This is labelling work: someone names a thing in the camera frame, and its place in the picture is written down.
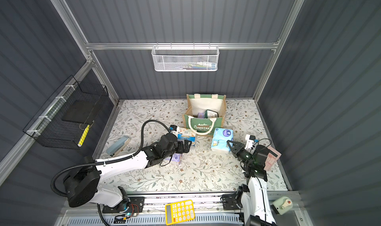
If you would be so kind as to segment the orange blue tissue pack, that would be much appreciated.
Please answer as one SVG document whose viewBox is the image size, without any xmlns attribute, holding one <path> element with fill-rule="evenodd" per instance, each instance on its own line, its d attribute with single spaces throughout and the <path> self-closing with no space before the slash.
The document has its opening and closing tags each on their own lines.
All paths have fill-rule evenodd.
<svg viewBox="0 0 381 226">
<path fill-rule="evenodd" d="M 177 139 L 179 141 L 191 141 L 192 145 L 195 144 L 197 135 L 190 129 L 178 127 L 177 128 Z"/>
</svg>

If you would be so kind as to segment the blue cartoon tissue pack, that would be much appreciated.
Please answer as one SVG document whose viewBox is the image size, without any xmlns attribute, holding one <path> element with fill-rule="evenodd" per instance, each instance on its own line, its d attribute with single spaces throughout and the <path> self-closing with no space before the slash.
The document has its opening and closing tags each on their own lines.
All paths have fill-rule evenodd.
<svg viewBox="0 0 381 226">
<path fill-rule="evenodd" d="M 233 130 L 216 128 L 212 138 L 211 150 L 220 153 L 229 153 L 228 140 L 233 141 Z"/>
</svg>

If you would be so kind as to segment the green Christmas burlap tote bag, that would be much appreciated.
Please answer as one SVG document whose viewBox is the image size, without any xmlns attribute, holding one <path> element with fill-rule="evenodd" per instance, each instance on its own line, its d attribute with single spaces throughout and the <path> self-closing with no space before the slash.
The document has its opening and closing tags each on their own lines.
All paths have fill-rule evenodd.
<svg viewBox="0 0 381 226">
<path fill-rule="evenodd" d="M 183 114 L 184 127 L 200 136 L 213 136 L 224 126 L 226 96 L 218 94 L 187 95 L 188 109 Z"/>
</svg>

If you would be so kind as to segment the green white tissue pack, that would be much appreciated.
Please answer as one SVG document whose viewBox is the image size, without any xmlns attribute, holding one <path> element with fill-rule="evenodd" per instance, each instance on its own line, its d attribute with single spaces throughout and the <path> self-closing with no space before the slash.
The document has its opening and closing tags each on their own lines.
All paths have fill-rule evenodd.
<svg viewBox="0 0 381 226">
<path fill-rule="evenodd" d="M 206 119 L 216 119 L 218 118 L 218 112 L 213 110 L 205 110 Z"/>
</svg>

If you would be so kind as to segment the purple tissue pack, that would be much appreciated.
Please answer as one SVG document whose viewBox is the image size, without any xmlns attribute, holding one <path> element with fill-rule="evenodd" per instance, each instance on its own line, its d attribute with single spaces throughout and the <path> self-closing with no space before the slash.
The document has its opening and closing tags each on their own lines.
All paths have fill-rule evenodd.
<svg viewBox="0 0 381 226">
<path fill-rule="evenodd" d="M 182 154 L 175 153 L 170 161 L 171 164 L 180 165 L 182 161 Z"/>
</svg>

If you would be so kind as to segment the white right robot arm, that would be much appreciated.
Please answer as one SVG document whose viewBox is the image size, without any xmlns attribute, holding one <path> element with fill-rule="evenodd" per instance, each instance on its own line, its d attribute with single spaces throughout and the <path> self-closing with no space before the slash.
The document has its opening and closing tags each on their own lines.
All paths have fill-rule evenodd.
<svg viewBox="0 0 381 226">
<path fill-rule="evenodd" d="M 243 210 L 245 226 L 275 226 L 267 193 L 267 172 L 265 163 L 270 150 L 257 145 L 251 153 L 240 142 L 227 141 L 233 156 L 242 163 L 247 183 L 242 184 L 236 195 L 238 206 Z"/>
</svg>

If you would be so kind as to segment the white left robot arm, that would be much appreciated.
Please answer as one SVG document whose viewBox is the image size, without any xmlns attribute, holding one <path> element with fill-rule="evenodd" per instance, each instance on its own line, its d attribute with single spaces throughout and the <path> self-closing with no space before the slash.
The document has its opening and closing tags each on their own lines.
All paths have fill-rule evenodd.
<svg viewBox="0 0 381 226">
<path fill-rule="evenodd" d="M 71 208 L 88 202 L 116 207 L 127 201 L 127 194 L 121 186 L 114 188 L 107 185 L 106 180 L 132 170 L 159 165 L 175 153 L 188 153 L 191 144 L 189 140 L 179 141 L 174 134 L 168 133 L 158 142 L 143 147 L 136 156 L 98 159 L 91 166 L 72 169 L 63 179 L 68 204 Z"/>
</svg>

